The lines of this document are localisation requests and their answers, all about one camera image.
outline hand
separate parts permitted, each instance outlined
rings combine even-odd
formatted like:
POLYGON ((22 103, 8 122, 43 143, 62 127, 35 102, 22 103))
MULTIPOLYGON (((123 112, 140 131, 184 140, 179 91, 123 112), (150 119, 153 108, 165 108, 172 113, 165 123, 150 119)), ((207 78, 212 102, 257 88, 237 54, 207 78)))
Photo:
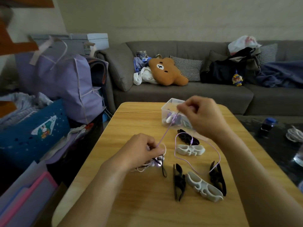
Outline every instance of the hand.
POLYGON ((117 162, 124 170, 130 171, 139 167, 162 154, 165 150, 158 147, 156 148, 155 139, 145 134, 133 135, 130 140, 114 155, 112 159, 117 162), (148 151, 146 145, 154 149, 148 151))
POLYGON ((201 135, 216 140, 230 131, 218 105, 213 99, 192 96, 177 109, 191 122, 193 128, 201 135))

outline checkered pillow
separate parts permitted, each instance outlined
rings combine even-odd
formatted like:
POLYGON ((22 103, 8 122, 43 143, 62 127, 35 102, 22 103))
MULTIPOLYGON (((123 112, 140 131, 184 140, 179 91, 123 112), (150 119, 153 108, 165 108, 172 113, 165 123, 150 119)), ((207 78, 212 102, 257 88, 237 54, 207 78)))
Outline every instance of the checkered pillow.
POLYGON ((179 69, 181 74, 185 76, 189 82, 199 82, 200 81, 200 69, 202 67, 203 61, 183 59, 174 56, 169 56, 175 66, 179 69))
POLYGON ((270 44, 260 47, 261 53, 257 56, 259 65, 267 62, 275 62, 278 51, 278 44, 270 44))

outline wall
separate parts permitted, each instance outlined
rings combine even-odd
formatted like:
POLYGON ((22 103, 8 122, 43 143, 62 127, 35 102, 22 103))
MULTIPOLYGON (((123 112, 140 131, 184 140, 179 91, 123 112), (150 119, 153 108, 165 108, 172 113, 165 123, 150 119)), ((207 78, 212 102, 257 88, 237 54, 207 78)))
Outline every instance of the wall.
POLYGON ((303 39, 303 0, 58 0, 70 33, 137 40, 303 39))
MULTIPOLYGON (((28 41, 29 34, 66 34, 66 28, 56 0, 55 8, 12 8, 13 16, 7 27, 13 42, 28 41)), ((0 56, 0 88, 6 79, 15 80, 18 76, 14 56, 0 56)))

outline gray blanket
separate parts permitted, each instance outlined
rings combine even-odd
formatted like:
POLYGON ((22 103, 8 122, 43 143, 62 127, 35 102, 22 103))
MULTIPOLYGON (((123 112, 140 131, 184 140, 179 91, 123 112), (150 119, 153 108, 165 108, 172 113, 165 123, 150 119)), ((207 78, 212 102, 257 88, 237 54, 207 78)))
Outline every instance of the gray blanket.
POLYGON ((255 79, 261 86, 303 88, 303 61, 270 62, 260 68, 255 79))

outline blue storage box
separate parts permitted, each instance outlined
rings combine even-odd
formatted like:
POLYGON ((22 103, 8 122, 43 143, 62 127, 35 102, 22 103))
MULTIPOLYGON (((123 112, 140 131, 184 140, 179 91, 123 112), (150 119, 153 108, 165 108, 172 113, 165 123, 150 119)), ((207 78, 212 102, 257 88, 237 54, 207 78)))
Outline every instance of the blue storage box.
POLYGON ((0 131, 0 164, 26 169, 63 136, 70 126, 62 100, 39 110, 24 121, 0 131))

